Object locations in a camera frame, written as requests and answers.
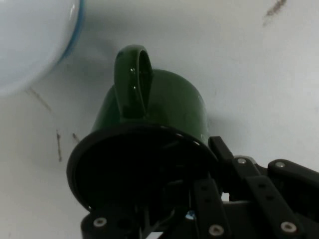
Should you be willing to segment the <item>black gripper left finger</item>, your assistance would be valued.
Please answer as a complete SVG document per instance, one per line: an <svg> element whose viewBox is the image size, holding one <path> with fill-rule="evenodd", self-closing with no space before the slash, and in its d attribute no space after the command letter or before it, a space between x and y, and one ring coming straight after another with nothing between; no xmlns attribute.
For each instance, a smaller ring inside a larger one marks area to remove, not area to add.
<svg viewBox="0 0 319 239"><path fill-rule="evenodd" d="M81 222L84 239L145 239L155 231L162 239L231 238L215 180L183 183L137 205L107 203Z"/></svg>

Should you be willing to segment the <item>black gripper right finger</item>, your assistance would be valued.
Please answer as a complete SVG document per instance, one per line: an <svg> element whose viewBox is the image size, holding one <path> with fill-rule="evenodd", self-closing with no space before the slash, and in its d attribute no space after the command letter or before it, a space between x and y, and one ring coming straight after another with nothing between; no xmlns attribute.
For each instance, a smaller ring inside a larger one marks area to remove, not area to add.
<svg viewBox="0 0 319 239"><path fill-rule="evenodd" d="M241 218L270 239L319 237L319 174L285 159L261 167L249 157L234 156L221 137L208 145L217 157L223 192L231 202L251 206Z"/></svg>

